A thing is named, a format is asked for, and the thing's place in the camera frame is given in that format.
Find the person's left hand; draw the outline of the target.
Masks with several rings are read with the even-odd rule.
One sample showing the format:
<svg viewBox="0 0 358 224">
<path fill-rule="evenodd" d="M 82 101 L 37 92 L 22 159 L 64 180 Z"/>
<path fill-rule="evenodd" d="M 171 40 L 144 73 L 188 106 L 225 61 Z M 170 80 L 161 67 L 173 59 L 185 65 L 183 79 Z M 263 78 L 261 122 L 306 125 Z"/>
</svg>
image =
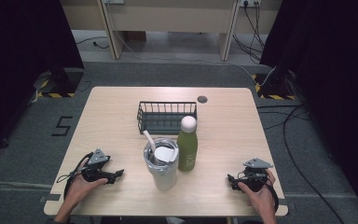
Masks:
<svg viewBox="0 0 358 224">
<path fill-rule="evenodd" d="M 94 189 L 107 183 L 106 178 L 101 178 L 93 182 L 84 179 L 80 172 L 77 172 L 72 184 L 67 190 L 64 204 L 69 208 L 75 208 L 81 201 L 83 201 L 89 193 Z"/>
</svg>

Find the black curtain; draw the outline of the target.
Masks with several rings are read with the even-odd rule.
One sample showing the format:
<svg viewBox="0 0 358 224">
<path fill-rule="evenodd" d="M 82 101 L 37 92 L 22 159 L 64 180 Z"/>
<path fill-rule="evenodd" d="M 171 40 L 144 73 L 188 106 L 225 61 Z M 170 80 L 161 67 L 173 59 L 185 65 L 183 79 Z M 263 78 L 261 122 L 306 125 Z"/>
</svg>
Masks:
<svg viewBox="0 0 358 224">
<path fill-rule="evenodd" d="M 296 74 L 358 197 L 358 0 L 282 0 L 261 62 Z"/>
<path fill-rule="evenodd" d="M 42 73 L 82 66 L 60 0 L 0 0 L 0 140 Z"/>
</svg>

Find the person's right hand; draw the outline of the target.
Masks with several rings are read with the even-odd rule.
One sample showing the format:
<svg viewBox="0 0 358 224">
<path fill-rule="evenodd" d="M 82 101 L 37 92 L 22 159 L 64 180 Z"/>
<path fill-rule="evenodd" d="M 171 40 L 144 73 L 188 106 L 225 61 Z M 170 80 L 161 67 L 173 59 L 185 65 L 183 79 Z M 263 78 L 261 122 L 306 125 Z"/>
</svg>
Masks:
<svg viewBox="0 0 358 224">
<path fill-rule="evenodd" d="M 267 186 L 260 191 L 253 192 L 244 183 L 238 184 L 239 188 L 248 196 L 248 206 L 252 206 L 264 220 L 275 218 L 275 201 Z"/>
</svg>

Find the white tumbler with straw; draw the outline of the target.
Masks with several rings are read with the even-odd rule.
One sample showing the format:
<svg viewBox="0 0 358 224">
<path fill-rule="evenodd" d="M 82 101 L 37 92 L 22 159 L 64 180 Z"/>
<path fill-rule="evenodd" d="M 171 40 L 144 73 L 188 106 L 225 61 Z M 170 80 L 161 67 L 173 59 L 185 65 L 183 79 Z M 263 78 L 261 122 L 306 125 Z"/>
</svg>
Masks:
<svg viewBox="0 0 358 224">
<path fill-rule="evenodd" d="M 149 173 L 159 190 L 169 190 L 176 184 L 176 171 L 179 160 L 179 148 L 171 138 L 152 138 L 143 131 L 147 139 L 144 148 L 144 160 Z"/>
</svg>

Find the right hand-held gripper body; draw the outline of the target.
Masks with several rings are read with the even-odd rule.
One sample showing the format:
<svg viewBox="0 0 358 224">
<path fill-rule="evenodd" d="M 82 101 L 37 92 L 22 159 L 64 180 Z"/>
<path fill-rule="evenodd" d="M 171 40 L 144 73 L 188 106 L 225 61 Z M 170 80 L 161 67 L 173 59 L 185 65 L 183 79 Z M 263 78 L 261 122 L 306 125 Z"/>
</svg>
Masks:
<svg viewBox="0 0 358 224">
<path fill-rule="evenodd" d="M 242 176 L 239 177 L 240 182 L 247 185 L 251 191 L 260 191 L 269 179 L 267 169 L 272 168 L 273 165 L 259 158 L 250 159 L 243 165 L 244 170 L 241 172 Z"/>
</svg>

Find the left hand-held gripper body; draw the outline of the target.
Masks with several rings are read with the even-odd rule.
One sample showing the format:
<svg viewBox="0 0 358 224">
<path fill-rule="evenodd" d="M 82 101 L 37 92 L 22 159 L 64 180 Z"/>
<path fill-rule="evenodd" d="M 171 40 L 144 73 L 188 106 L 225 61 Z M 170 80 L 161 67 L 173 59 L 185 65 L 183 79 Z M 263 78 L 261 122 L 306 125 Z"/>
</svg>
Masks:
<svg viewBox="0 0 358 224">
<path fill-rule="evenodd" d="M 88 161 L 84 164 L 81 174 L 88 182 L 93 182 L 101 178 L 108 178 L 109 174 L 102 170 L 103 166 L 110 160 L 99 148 L 89 156 Z"/>
</svg>

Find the green bottle with white cap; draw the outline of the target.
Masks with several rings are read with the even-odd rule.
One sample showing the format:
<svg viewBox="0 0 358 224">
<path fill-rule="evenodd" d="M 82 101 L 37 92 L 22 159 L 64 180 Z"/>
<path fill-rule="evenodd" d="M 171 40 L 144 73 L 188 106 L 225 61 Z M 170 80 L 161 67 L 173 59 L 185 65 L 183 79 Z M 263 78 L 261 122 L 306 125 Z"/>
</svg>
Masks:
<svg viewBox="0 0 358 224">
<path fill-rule="evenodd" d="M 179 166 L 183 172 L 191 171 L 196 163 L 198 152 L 197 121 L 192 116 L 186 116 L 181 121 L 181 131 L 177 138 L 179 147 Z"/>
</svg>

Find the stand base with hazard tape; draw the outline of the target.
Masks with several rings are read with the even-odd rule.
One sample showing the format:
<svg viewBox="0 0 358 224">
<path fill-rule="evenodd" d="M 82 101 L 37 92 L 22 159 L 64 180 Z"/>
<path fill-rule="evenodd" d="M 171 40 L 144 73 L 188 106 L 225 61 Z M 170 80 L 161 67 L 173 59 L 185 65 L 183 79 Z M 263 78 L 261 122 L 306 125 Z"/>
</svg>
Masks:
<svg viewBox="0 0 358 224">
<path fill-rule="evenodd" d="M 288 80 L 269 74 L 252 75 L 255 92 L 259 98 L 273 100 L 295 100 L 295 94 Z"/>
<path fill-rule="evenodd" d="M 64 70 L 67 81 L 59 83 L 50 71 L 42 73 L 34 83 L 35 97 L 64 98 L 74 97 L 84 70 L 80 68 L 66 68 Z"/>
</svg>

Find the brown box under desk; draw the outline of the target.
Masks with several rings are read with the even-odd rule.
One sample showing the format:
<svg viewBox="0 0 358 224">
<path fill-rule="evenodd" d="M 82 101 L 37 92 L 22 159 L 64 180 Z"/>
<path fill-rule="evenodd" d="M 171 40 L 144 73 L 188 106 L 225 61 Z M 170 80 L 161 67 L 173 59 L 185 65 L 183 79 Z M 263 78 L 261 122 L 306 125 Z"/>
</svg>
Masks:
<svg viewBox="0 0 358 224">
<path fill-rule="evenodd" d="M 126 36 L 130 42 L 145 42 L 146 41 L 146 33 L 145 32 L 127 31 Z"/>
</svg>

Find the grey tape strip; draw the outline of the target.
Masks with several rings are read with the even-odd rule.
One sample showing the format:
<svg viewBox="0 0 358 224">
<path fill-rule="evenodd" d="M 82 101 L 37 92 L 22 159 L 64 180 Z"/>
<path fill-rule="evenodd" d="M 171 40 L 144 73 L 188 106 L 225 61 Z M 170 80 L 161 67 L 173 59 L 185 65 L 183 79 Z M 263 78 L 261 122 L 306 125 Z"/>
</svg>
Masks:
<svg viewBox="0 0 358 224">
<path fill-rule="evenodd" d="M 280 199 L 280 205 L 286 205 L 289 210 L 296 210 L 296 203 L 288 199 Z"/>
<path fill-rule="evenodd" d="M 41 203 L 45 203 L 45 202 L 47 202 L 47 201 L 56 202 L 56 201 L 59 201 L 60 198 L 61 198 L 61 194 L 42 195 L 42 196 L 39 198 L 39 202 L 41 202 Z"/>
</svg>

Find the black wire basket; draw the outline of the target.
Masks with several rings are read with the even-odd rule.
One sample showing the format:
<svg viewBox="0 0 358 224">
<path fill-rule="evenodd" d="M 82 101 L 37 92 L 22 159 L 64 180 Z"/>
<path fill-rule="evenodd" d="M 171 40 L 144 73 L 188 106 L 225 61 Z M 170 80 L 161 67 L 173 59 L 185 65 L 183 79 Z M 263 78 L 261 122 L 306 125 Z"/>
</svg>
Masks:
<svg viewBox="0 0 358 224">
<path fill-rule="evenodd" d="M 177 135 L 185 116 L 198 116 L 196 102 L 141 101 L 137 111 L 138 129 L 140 133 Z"/>
</svg>

